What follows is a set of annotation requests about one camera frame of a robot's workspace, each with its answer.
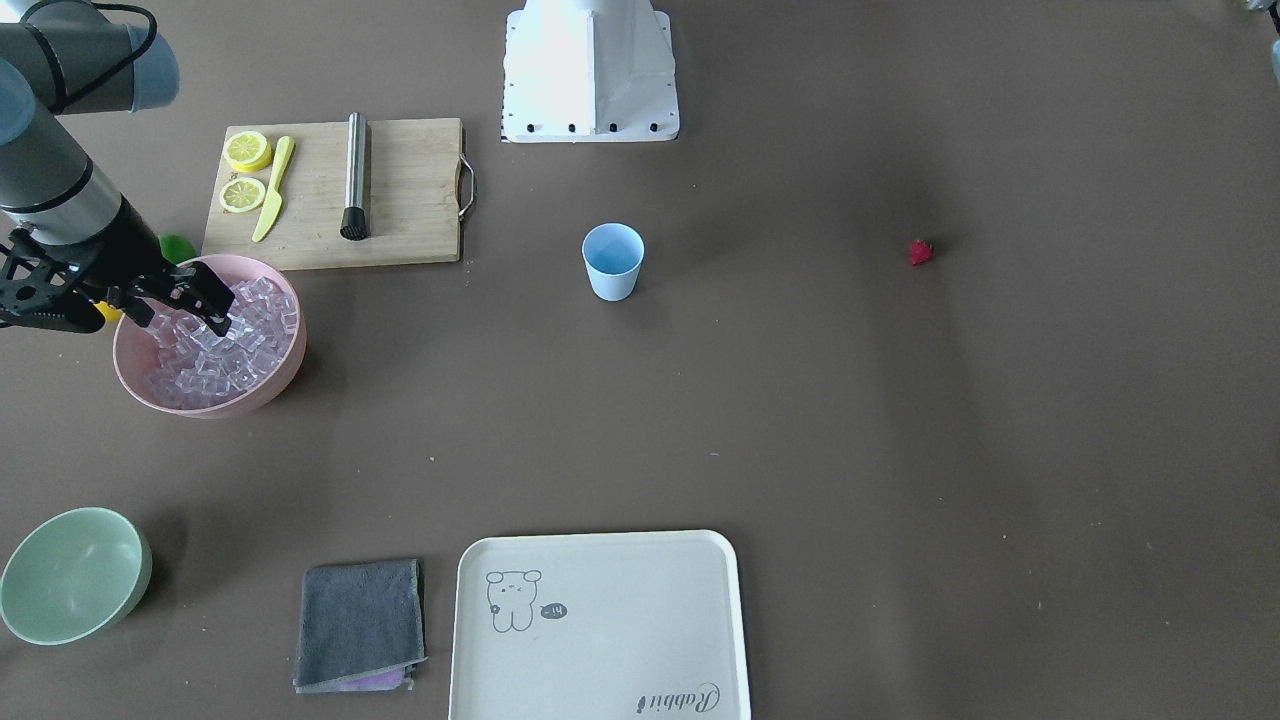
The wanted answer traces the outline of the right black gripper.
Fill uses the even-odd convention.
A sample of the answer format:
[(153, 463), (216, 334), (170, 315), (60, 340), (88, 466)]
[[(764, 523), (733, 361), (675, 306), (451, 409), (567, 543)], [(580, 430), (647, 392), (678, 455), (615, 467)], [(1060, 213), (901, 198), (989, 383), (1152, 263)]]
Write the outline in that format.
[(218, 337), (230, 331), (234, 292), (206, 263), (166, 261), (150, 233), (52, 246), (19, 225), (3, 241), (4, 324), (100, 331), (105, 320), (95, 304), (106, 301), (150, 327), (156, 315), (150, 300), (196, 316)]

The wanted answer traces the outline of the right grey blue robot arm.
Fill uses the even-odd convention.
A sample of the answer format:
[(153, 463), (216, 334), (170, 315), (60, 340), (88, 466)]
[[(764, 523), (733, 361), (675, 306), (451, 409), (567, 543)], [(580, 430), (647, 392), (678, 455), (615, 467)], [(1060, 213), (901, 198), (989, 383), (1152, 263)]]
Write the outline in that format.
[(5, 1), (1, 51), (1, 206), (13, 224), (3, 324), (93, 333), (106, 304), (145, 327), (164, 304), (225, 334), (232, 291), (204, 263), (169, 261), (61, 124), (174, 100), (180, 77), (155, 15), (129, 3)]

